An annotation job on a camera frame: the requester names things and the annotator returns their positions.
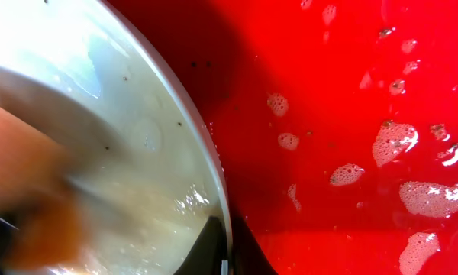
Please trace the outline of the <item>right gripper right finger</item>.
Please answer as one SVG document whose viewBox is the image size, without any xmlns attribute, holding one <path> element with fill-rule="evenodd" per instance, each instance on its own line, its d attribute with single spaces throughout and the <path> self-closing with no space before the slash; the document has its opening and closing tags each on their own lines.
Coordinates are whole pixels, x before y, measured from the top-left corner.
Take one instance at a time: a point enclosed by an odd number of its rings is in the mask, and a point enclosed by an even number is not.
<svg viewBox="0 0 458 275">
<path fill-rule="evenodd" d="M 247 223 L 241 218 L 231 219 L 235 275 L 277 275 L 258 245 Z"/>
</svg>

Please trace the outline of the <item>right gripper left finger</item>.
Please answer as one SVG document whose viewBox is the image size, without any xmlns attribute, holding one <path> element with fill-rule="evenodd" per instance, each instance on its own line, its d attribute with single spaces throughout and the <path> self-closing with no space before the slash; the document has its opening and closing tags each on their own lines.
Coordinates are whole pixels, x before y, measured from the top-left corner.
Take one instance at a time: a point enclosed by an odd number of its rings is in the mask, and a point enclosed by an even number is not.
<svg viewBox="0 0 458 275">
<path fill-rule="evenodd" d="M 174 275 L 227 275 L 226 231 L 218 218 L 208 218 Z"/>
</svg>

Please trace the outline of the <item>white plate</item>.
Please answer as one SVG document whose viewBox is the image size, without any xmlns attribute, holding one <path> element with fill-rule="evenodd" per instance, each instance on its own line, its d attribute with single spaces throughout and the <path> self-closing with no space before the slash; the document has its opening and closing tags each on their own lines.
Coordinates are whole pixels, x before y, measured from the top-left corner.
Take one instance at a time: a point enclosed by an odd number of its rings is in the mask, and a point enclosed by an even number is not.
<svg viewBox="0 0 458 275">
<path fill-rule="evenodd" d="M 189 94 L 105 1 L 0 1 L 0 108 L 59 144 L 79 256 L 0 274 L 174 274 L 208 218 L 232 231 L 222 167 Z"/>
</svg>

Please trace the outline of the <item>orange green scrub sponge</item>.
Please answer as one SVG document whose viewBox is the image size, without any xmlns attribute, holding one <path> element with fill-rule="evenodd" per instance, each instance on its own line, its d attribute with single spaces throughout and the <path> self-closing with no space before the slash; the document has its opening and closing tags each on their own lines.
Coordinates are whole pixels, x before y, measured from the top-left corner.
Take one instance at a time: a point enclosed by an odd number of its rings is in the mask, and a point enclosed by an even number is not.
<svg viewBox="0 0 458 275">
<path fill-rule="evenodd" d="M 0 108 L 0 268 L 75 260 L 85 240 L 65 150 Z"/>
</svg>

